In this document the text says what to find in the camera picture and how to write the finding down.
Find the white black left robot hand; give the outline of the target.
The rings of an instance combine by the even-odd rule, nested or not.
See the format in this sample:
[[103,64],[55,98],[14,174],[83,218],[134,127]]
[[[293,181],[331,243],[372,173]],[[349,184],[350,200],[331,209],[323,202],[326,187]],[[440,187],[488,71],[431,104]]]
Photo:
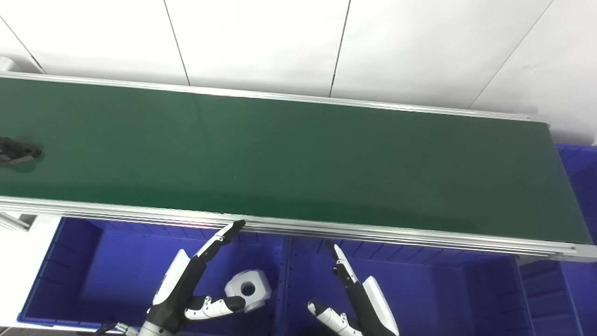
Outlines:
[[245,220],[237,220],[226,225],[191,257],[183,249],[177,252],[152,300],[140,336],[174,336],[189,321],[232,315],[245,308],[247,302],[243,296],[193,295],[208,262],[245,224]]

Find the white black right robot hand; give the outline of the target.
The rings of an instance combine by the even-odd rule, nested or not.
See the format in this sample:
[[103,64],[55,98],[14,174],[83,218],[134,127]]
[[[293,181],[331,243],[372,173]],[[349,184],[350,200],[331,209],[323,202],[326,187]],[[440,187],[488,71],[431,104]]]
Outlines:
[[333,273],[345,288],[356,318],[318,299],[308,301],[309,312],[337,336],[398,336],[394,313],[375,277],[360,281],[341,247],[328,239],[325,244],[335,261]]

